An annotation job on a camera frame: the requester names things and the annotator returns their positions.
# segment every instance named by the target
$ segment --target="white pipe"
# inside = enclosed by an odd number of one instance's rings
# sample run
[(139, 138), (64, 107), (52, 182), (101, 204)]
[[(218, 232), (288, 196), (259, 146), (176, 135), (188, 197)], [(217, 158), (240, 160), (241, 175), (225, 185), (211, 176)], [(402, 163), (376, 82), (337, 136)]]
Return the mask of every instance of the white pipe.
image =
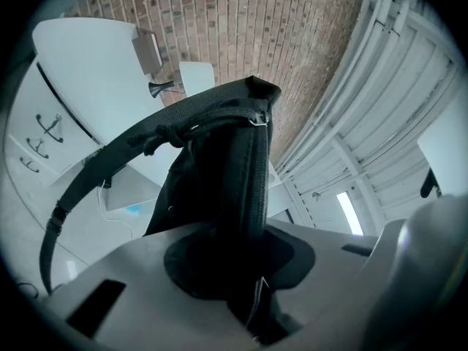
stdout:
[[(390, 11), (391, 3), (392, 3), (392, 0), (382, 0), (380, 10), (377, 14), (377, 19), (373, 22), (373, 25), (372, 25), (372, 30), (371, 30), (371, 34), (369, 37), (369, 41), (364, 46), (363, 52), (358, 59), (358, 63), (353, 69), (350, 79), (344, 86), (344, 90), (342, 90), (341, 94), (339, 95), (339, 98), (335, 101), (332, 107), (331, 113), (329, 110), (326, 111), (327, 118), (325, 119), (325, 121), (321, 122), (318, 125), (311, 127), (312, 131), (309, 133), (309, 136), (307, 137), (307, 139), (304, 140), (302, 144), (298, 145), (298, 151), (295, 153), (294, 155), (295, 157), (300, 158), (304, 154), (307, 153), (307, 151), (310, 148), (310, 145), (320, 136), (320, 134), (324, 132), (324, 128), (329, 125), (333, 113), (335, 113), (337, 110), (339, 110), (342, 107), (342, 105), (346, 101), (346, 98), (348, 98), (348, 96), (353, 91), (356, 81), (359, 80), (359, 78), (361, 78), (363, 72), (368, 68), (369, 61), (374, 52), (375, 46), (378, 43), (380, 36), (382, 35), (383, 26), (385, 25), (385, 21), (387, 20), (387, 16), (388, 16), (388, 12)], [(285, 172), (294, 165), (294, 163), (295, 163), (295, 160), (289, 161), (284, 166), (284, 168), (280, 170), (280, 173), (284, 175)]]
[[(372, 86), (375, 84), (375, 81), (380, 76), (380, 73), (383, 71), (385, 65), (387, 64), (388, 59), (390, 58), (391, 53), (395, 49), (396, 43), (399, 40), (400, 33), (403, 28), (404, 22), (408, 16), (409, 10), (410, 10), (410, 0), (401, 0), (400, 10), (393, 23), (393, 28), (390, 31), (390, 35), (389, 35), (387, 42), (385, 43), (385, 47), (379, 59), (377, 60), (377, 63), (375, 64), (373, 70), (371, 71), (371, 74), (367, 78), (363, 87), (358, 92), (358, 95), (354, 98), (354, 100), (352, 101), (352, 104), (346, 109), (346, 111), (343, 113), (340, 119), (336, 122), (336, 124), (325, 134), (325, 136), (319, 141), (319, 143), (309, 153), (307, 153), (307, 155), (301, 160), (301, 162), (287, 174), (287, 177), (285, 179), (290, 178), (291, 176), (295, 175), (300, 169), (302, 169), (305, 166), (305, 164), (317, 154), (317, 152), (319, 152), (327, 143), (330, 142), (331, 138), (343, 127), (346, 121), (349, 120), (350, 116), (359, 108), (359, 106), (361, 105), (361, 103), (363, 102), (363, 100), (366, 98), (367, 94), (371, 90)], [(375, 25), (374, 30), (371, 34), (371, 39), (369, 41), (370, 42), (372, 41), (373, 36), (375, 36), (378, 40), (382, 33), (382, 29), (383, 29), (383, 26)], [(328, 122), (330, 121), (331, 116), (332, 115), (330, 114), (329, 118), (327, 118), (327, 120), (325, 120), (325, 122), (321, 124), (319, 127), (317, 127), (316, 131), (318, 133), (321, 133), (321, 131), (323, 131), (323, 126), (328, 126)]]
[[(364, 35), (362, 37), (362, 40), (361, 42), (359, 43), (359, 46), (358, 46), (358, 49), (356, 50), (354, 56), (352, 57), (352, 60), (350, 62), (350, 65), (347, 67), (347, 71), (344, 73), (343, 77), (341, 78), (341, 80), (339, 81), (339, 84), (338, 86), (335, 88), (335, 91), (332, 93), (332, 95), (328, 98), (328, 104), (326, 105), (326, 107), (324, 108), (324, 110), (327, 110), (330, 105), (332, 104), (332, 102), (335, 100), (337, 94), (339, 91), (341, 91), (343, 89), (343, 86), (345, 84), (345, 82), (347, 81), (348, 77), (350, 76), (350, 73), (352, 71), (352, 69), (354, 68), (354, 66), (356, 65), (356, 62), (358, 61), (359, 59), (359, 56), (361, 55), (363, 49), (364, 49), (364, 45), (367, 43), (367, 40), (371, 34), (371, 30), (372, 28), (374, 27), (374, 24), (375, 24), (375, 20), (377, 19), (377, 13), (380, 11), (380, 6), (382, 4), (382, 0), (377, 0), (375, 2), (375, 7), (374, 7), (374, 11), (372, 12), (372, 16), (369, 20), (369, 24), (367, 25), (367, 28), (366, 28), (366, 31), (364, 32)], [(313, 123), (309, 129), (307, 130), (307, 132), (303, 135), (303, 137), (298, 141), (298, 144), (292, 149), (291, 153), (288, 155), (288, 158), (285, 159), (283, 165), (282, 165), (282, 168), (280, 169), (280, 173), (284, 171), (284, 166), (291, 160), (291, 158), (293, 156), (295, 156), (295, 152), (297, 151), (298, 147), (302, 146), (303, 142), (308, 140), (309, 139), (309, 134), (311, 133), (311, 131), (313, 130), (314, 128), (314, 125), (316, 125), (315, 123)]]

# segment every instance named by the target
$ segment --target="white cabinet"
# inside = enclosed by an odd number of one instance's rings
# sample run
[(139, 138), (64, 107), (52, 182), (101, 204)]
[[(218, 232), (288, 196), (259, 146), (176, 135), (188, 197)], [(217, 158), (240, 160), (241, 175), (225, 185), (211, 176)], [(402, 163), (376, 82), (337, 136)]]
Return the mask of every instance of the white cabinet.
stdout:
[(21, 178), (22, 183), (36, 182), (47, 187), (59, 177), (26, 152), (13, 138), (7, 137), (4, 144), (8, 171), (14, 178)]
[(57, 174), (99, 148), (57, 100), (42, 77), (37, 61), (29, 67), (18, 89), (8, 122), (8, 135), (31, 158)]
[[(73, 116), (102, 144), (161, 110), (149, 90), (132, 40), (134, 24), (96, 18), (61, 18), (33, 31), (39, 62)], [(169, 144), (129, 163), (162, 186), (180, 149)]]

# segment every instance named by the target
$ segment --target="cabinet drawer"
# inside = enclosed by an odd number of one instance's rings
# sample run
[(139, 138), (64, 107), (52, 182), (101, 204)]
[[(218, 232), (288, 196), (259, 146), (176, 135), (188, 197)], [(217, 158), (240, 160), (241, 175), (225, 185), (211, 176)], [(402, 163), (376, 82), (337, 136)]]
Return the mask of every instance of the cabinet drawer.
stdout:
[(43, 187), (49, 187), (58, 179), (59, 174), (38, 162), (14, 138), (7, 137), (4, 144), (5, 162), (15, 183), (17, 181), (25, 181), (26, 183), (33, 181)]
[(18, 89), (8, 133), (34, 160), (56, 173), (63, 173), (99, 148), (57, 100), (37, 60)]

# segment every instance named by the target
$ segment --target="zipper pull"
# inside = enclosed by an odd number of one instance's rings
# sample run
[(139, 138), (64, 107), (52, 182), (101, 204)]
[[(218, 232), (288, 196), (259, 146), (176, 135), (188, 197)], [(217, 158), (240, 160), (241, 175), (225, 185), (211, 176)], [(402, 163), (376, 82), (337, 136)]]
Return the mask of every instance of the zipper pull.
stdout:
[(249, 119), (249, 122), (254, 126), (267, 126), (270, 121), (269, 117), (264, 111), (255, 113), (255, 120)]

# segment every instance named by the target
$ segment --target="fluorescent light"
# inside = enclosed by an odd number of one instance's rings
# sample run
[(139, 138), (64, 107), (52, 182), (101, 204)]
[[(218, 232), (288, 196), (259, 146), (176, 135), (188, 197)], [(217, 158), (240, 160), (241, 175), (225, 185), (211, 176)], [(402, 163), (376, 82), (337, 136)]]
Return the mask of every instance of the fluorescent light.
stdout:
[(348, 220), (348, 224), (350, 224), (351, 232), (354, 235), (363, 235), (363, 230), (361, 229), (361, 224), (359, 223), (358, 216), (356, 216), (356, 212), (352, 207), (351, 200), (348, 197), (347, 192), (342, 192), (341, 194), (337, 194), (341, 207), (343, 208), (344, 215)]
[(68, 260), (67, 268), (70, 279), (75, 279), (78, 276), (78, 272), (76, 271), (76, 262), (73, 260)]

